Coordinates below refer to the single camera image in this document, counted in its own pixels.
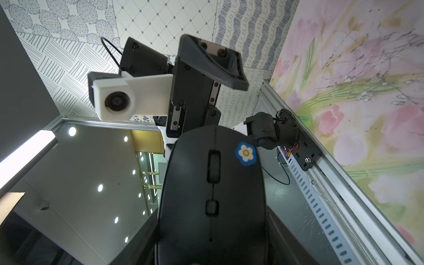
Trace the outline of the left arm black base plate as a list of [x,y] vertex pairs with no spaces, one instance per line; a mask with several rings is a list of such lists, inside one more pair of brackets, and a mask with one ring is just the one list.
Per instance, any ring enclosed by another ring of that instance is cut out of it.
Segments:
[[287,148],[303,171],[313,167],[322,155],[317,144],[295,121],[287,109],[279,110],[274,116],[265,112],[246,118],[247,135],[258,147],[272,150]]

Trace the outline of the black wireless mouse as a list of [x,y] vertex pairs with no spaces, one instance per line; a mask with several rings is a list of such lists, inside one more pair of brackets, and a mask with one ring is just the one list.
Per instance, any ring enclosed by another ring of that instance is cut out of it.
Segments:
[[264,265],[268,236],[258,152],[220,126],[176,141],[159,209],[158,265]]

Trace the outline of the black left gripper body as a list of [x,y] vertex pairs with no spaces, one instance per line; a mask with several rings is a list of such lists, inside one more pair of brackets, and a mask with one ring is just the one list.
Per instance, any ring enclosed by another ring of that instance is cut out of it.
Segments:
[[166,125],[169,138],[203,126],[218,125],[216,107],[221,83],[176,58]]

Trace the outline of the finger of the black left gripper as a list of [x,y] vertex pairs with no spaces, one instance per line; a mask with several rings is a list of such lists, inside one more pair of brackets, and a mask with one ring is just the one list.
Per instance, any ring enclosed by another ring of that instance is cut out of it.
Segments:
[[250,86],[241,54],[228,47],[183,34],[180,37],[178,59],[226,87],[247,91]]

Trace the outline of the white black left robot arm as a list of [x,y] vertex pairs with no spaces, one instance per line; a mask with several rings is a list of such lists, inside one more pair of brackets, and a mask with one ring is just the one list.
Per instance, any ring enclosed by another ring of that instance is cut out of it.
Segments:
[[168,138],[217,125],[221,86],[240,91],[249,88],[239,52],[188,34],[180,38],[174,65],[161,53],[129,38],[119,71],[92,82],[91,101],[99,119],[165,117]]

